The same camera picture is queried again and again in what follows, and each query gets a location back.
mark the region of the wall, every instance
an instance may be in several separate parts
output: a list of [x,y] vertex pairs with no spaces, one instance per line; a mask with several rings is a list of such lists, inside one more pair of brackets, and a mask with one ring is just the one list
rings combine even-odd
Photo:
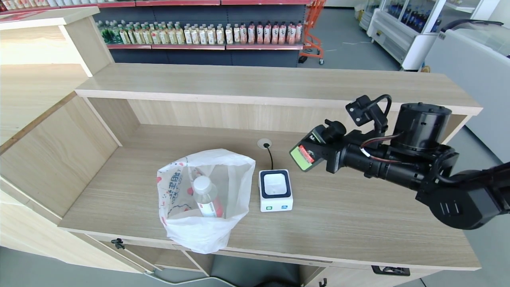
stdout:
[[510,1],[500,0],[489,20],[500,21],[510,26]]

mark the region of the floor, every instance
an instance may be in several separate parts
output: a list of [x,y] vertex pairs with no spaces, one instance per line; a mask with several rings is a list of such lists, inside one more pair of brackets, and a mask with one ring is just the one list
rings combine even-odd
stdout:
[[353,9],[324,9],[312,35],[322,41],[324,65],[319,65],[318,58],[309,57],[298,67],[400,70],[399,63],[393,57],[379,44],[370,42],[370,37],[354,18]]
[[[315,36],[323,41],[325,64],[309,58],[301,67],[369,70],[399,70],[393,60],[377,44],[371,44],[354,19],[353,10],[325,9],[319,18]],[[499,164],[486,147],[467,128],[463,128],[450,142],[461,156],[455,172],[484,169]],[[500,216],[484,227],[466,232],[482,269],[474,272],[444,271],[429,275],[399,287],[503,287],[508,286],[510,274],[510,216]],[[157,274],[171,281],[200,278],[197,272],[164,270]],[[289,282],[297,281],[294,265],[276,262],[217,256],[213,275],[239,287],[252,287],[278,276]],[[0,248],[1,287],[163,287],[165,284],[140,274],[121,273],[65,264],[56,259]],[[187,284],[186,287],[223,287],[217,281]]]

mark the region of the orange cart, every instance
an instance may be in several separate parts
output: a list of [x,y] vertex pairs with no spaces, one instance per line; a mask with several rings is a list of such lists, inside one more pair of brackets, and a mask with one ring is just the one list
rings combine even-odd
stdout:
[[307,6],[307,18],[304,22],[304,51],[317,49],[317,54],[308,54],[306,52],[300,52],[300,56],[319,58],[319,64],[324,64],[324,50],[322,49],[322,43],[319,38],[312,35],[311,30],[315,27],[315,22],[319,18],[320,12],[324,8],[326,0],[313,0],[310,5]]

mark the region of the white bottle cap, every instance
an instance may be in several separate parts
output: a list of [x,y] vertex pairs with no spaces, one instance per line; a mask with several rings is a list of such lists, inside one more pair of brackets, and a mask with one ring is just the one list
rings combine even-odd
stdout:
[[193,181],[193,190],[200,195],[208,193],[211,189],[211,179],[207,176],[199,176]]

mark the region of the black robotic arm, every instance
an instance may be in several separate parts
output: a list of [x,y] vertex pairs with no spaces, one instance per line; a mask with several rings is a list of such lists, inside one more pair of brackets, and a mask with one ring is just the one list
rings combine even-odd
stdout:
[[[384,112],[378,105],[382,100],[387,100]],[[458,153],[439,140],[451,110],[431,104],[403,104],[393,134],[386,136],[390,108],[387,94],[373,101],[361,96],[346,106],[347,112],[358,127],[374,121],[373,130],[347,133],[342,123],[326,119],[327,127],[316,126],[290,155],[305,172],[326,160],[330,173],[349,167],[367,178],[414,190],[416,200],[453,228],[476,229],[510,212],[510,162],[450,176]]]

